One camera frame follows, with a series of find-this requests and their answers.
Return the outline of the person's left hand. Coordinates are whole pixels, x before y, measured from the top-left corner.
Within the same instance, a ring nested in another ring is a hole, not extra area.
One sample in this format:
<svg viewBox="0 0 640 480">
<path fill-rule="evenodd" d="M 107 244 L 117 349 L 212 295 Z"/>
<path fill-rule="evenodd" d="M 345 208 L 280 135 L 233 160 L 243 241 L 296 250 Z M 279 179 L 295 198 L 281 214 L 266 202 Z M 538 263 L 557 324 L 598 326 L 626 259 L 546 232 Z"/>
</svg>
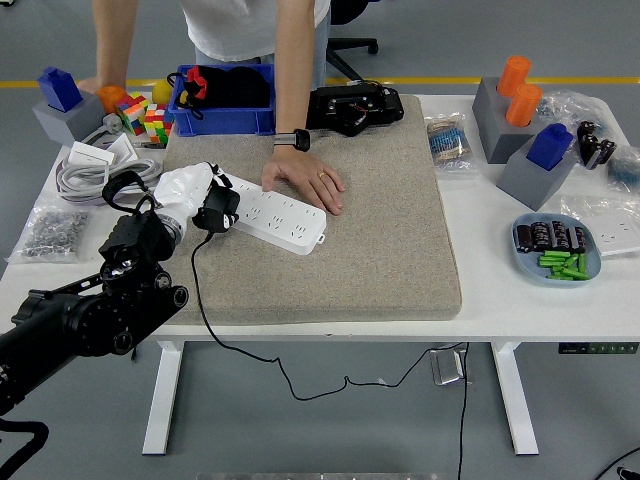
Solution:
<svg viewBox="0 0 640 480">
<path fill-rule="evenodd" d="M 333 215 L 344 208 L 345 184 L 339 173 L 319 158 L 293 146 L 275 146 L 262 173 L 262 190 L 271 191 L 277 179 L 285 180 L 313 206 Z"/>
</svg>

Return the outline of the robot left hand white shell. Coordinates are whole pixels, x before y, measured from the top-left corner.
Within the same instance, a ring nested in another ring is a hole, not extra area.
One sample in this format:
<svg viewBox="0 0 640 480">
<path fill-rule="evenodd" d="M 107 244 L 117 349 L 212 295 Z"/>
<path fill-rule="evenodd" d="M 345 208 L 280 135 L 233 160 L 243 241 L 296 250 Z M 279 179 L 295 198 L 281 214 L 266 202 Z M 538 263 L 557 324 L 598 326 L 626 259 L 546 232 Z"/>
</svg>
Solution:
<svg viewBox="0 0 640 480">
<path fill-rule="evenodd" d="M 185 236 L 188 221 L 202 230 L 227 232 L 239 219 L 240 195 L 217 164 L 208 162 L 165 172 L 154 191 L 156 210 L 177 242 Z"/>
</svg>

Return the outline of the person's right hand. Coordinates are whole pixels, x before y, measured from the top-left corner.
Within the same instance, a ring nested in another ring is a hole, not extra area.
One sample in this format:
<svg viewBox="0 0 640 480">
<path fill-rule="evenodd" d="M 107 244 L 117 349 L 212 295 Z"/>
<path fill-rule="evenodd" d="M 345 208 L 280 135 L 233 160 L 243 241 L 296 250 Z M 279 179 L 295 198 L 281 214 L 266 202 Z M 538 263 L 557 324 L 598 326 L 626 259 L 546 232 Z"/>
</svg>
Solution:
<svg viewBox="0 0 640 480">
<path fill-rule="evenodd" d="M 77 87 L 85 92 L 95 93 L 96 91 L 105 87 L 117 87 L 120 89 L 126 88 L 126 83 L 117 81 L 116 79 L 103 79 L 98 76 L 82 79 L 77 82 Z"/>
</svg>

